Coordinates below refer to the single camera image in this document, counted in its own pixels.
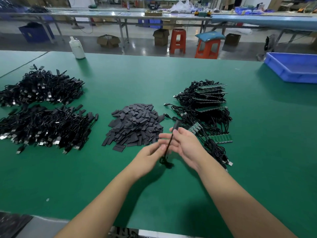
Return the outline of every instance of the green table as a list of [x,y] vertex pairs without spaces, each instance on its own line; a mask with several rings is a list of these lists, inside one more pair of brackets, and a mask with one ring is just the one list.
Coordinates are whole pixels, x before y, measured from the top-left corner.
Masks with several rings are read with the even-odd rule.
[[0,50],[0,78],[17,68],[32,62],[46,53],[47,52]]
[[[0,210],[72,219],[133,159],[140,147],[122,153],[102,147],[111,112],[132,103],[153,103],[159,114],[174,112],[173,95],[193,80],[228,84],[233,143],[224,144],[229,173],[300,237],[316,237],[317,86],[285,83],[265,64],[251,61],[49,52],[36,59],[46,70],[68,70],[85,81],[85,94],[72,103],[99,113],[81,151],[27,147],[20,155],[0,141]],[[0,79],[16,83],[23,66]],[[0,117],[11,108],[0,108]],[[167,132],[172,120],[161,124]],[[174,154],[175,167],[155,168],[136,183],[115,222],[121,227],[200,237],[231,234],[198,176]]]

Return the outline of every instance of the red plastic stool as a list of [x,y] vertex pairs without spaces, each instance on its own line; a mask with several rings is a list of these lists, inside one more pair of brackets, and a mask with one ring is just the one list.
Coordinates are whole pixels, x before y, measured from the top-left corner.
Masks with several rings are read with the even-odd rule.
[[[201,40],[199,40],[199,44],[196,50],[195,58],[205,58],[205,59],[217,59],[219,48],[220,48],[220,39],[213,39],[208,42],[205,42],[205,48],[202,51],[199,51],[199,47],[201,44]],[[213,44],[218,44],[217,52],[212,52],[211,47]]]
[[[176,41],[177,35],[180,35],[180,40]],[[175,53],[175,49],[183,50],[185,54],[186,51],[186,31],[182,28],[173,29],[171,44],[170,44],[170,54]]]

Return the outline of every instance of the white plastic bag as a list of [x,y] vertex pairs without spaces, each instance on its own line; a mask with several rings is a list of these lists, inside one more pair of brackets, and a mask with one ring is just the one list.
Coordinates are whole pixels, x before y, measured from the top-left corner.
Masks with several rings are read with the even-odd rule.
[[170,11],[170,12],[188,12],[188,13],[190,13],[194,9],[195,9],[194,5],[189,0],[186,0],[185,3],[183,3],[182,1],[179,0],[178,3],[174,4],[172,6],[172,8],[169,9],[168,11]]

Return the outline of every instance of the plastic bottle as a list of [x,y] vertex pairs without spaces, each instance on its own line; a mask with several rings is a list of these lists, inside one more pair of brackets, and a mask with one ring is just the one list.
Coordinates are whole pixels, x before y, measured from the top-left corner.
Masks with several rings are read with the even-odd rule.
[[82,48],[82,45],[78,39],[74,39],[73,37],[70,37],[69,45],[72,49],[72,52],[77,59],[83,59],[85,58],[85,52]]
[[130,10],[130,3],[129,3],[129,0],[125,0],[125,2],[126,2],[126,8],[127,8],[128,10]]

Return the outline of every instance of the pile of cables in bin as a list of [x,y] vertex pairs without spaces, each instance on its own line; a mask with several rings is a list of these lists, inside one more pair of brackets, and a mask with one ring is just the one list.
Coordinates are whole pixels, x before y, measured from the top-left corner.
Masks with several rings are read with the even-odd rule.
[[58,146],[68,153],[72,148],[80,150],[91,132],[92,126],[98,120],[86,110],[78,107],[61,107],[52,110],[39,104],[28,107],[24,104],[20,111],[17,109],[9,116],[0,120],[0,139],[11,139],[20,144],[17,154],[27,145]]
[[224,147],[218,144],[232,142],[228,131],[229,122],[232,120],[224,98],[225,84],[212,80],[194,81],[183,92],[175,95],[181,106],[171,105],[179,117],[173,117],[174,121],[179,120],[180,126],[193,132],[206,151],[214,157],[225,169],[226,165],[232,166],[226,156]]
[[84,82],[80,79],[70,78],[65,72],[57,74],[45,71],[43,66],[26,73],[20,82],[6,85],[0,91],[0,105],[11,107],[13,105],[30,104],[33,102],[48,101],[50,103],[69,104],[78,99],[84,91]]

